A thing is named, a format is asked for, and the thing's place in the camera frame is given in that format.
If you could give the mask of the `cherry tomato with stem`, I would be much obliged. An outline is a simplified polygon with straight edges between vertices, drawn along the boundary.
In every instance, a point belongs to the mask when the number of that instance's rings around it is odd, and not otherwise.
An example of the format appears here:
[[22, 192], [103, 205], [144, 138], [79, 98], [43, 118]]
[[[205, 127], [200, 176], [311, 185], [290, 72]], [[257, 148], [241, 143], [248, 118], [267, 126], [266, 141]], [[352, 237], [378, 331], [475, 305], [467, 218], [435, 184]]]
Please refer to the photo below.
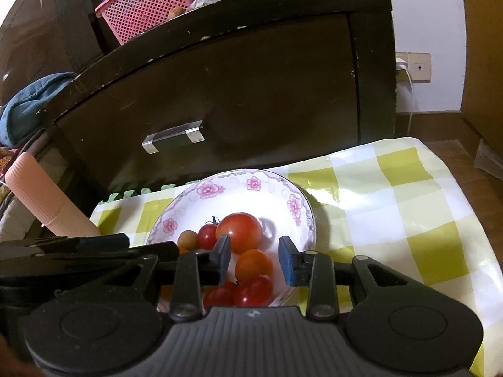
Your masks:
[[212, 217], [212, 221], [205, 223], [197, 233], [197, 243], [200, 249], [212, 250], [217, 242], [216, 231], [218, 228], [218, 220]]

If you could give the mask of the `large red tomato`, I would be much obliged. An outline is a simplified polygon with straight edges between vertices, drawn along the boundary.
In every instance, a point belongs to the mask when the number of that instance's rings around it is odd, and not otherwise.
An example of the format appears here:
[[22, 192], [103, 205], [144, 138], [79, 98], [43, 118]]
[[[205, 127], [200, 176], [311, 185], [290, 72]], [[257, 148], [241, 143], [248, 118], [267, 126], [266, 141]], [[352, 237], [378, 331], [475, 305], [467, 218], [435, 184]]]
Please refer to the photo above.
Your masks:
[[253, 215], [236, 213], [226, 216], [218, 224], [216, 239], [223, 236], [229, 236], [234, 254], [243, 254], [259, 246], [263, 233], [260, 222]]

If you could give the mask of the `white floral porcelain plate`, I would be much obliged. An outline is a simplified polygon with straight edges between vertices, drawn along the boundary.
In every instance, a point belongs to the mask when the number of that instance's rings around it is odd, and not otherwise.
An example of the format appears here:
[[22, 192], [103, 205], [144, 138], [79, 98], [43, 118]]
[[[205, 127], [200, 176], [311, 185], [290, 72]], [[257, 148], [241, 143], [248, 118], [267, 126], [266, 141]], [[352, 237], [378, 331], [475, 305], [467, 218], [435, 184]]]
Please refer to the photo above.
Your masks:
[[293, 288], [285, 283], [278, 243], [288, 236], [300, 251], [315, 247], [315, 218], [303, 192], [280, 174], [241, 168], [214, 174], [174, 197], [152, 227], [147, 244], [176, 241], [185, 230], [196, 232], [213, 219], [247, 213], [261, 224], [258, 246], [274, 262], [272, 306], [285, 305]]

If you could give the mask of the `pink ribbed cylinder case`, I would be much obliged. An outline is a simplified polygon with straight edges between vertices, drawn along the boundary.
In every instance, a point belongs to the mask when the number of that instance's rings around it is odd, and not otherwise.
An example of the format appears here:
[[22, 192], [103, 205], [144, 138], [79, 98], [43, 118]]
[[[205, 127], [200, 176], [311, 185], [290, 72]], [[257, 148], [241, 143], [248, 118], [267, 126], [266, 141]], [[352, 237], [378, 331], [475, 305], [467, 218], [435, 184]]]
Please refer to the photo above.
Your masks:
[[17, 157], [5, 183], [19, 201], [52, 233], [66, 237], [96, 237], [100, 232], [55, 184], [28, 152]]

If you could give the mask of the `green checkered tablecloth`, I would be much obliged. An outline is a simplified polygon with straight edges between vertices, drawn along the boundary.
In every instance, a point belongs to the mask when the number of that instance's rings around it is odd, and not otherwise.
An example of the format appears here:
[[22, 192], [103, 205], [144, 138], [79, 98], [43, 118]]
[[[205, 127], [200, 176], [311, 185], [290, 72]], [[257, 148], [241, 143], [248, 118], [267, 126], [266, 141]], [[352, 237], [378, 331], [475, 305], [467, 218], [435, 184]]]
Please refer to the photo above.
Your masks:
[[[418, 139], [385, 139], [273, 168], [305, 195], [315, 247], [339, 262], [369, 256], [468, 305], [484, 326], [472, 364], [502, 370], [502, 270], [448, 167]], [[189, 186], [110, 198], [91, 220], [104, 234], [146, 243], [159, 215]]]

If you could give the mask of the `blue cloth on bed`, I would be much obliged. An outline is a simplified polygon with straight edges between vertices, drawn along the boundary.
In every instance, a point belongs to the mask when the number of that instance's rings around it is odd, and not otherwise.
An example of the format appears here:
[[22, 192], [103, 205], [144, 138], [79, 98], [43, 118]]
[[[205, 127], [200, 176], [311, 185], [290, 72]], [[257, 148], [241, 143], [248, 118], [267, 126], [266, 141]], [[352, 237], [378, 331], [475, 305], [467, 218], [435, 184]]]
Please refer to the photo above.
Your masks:
[[38, 114], [76, 77], [74, 72], [57, 72], [39, 78], [14, 95], [1, 111], [1, 145], [23, 146], [42, 126]]

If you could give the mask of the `dark wooden nightstand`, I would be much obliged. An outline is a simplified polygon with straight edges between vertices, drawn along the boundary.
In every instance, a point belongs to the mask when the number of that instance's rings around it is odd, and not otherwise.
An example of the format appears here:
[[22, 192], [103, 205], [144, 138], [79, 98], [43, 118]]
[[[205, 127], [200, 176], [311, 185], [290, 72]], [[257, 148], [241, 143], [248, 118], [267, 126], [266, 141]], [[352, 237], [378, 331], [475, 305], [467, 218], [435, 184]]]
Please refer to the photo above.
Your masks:
[[[109, 192], [267, 168], [392, 137], [391, 0], [223, 0], [147, 31], [43, 109]], [[205, 140], [148, 154], [202, 120]]]

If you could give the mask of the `pink plastic basket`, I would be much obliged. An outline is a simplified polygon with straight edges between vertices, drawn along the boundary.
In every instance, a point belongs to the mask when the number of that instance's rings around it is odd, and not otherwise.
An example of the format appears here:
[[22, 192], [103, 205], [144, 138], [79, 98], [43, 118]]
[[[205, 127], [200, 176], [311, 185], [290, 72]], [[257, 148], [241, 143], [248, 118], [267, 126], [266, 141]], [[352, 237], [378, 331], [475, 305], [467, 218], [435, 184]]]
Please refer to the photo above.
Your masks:
[[105, 0], [96, 7], [96, 15], [124, 44], [149, 29], [188, 11], [194, 0]]

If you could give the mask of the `beige wall socket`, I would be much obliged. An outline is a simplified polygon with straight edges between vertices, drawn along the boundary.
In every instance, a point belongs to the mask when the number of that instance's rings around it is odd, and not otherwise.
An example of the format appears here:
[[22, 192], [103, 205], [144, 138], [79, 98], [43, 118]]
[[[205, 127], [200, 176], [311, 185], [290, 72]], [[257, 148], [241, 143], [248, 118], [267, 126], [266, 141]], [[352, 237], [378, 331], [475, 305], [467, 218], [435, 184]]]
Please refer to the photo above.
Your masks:
[[413, 83], [431, 82], [431, 54], [397, 52], [395, 56], [398, 69], [404, 65]]

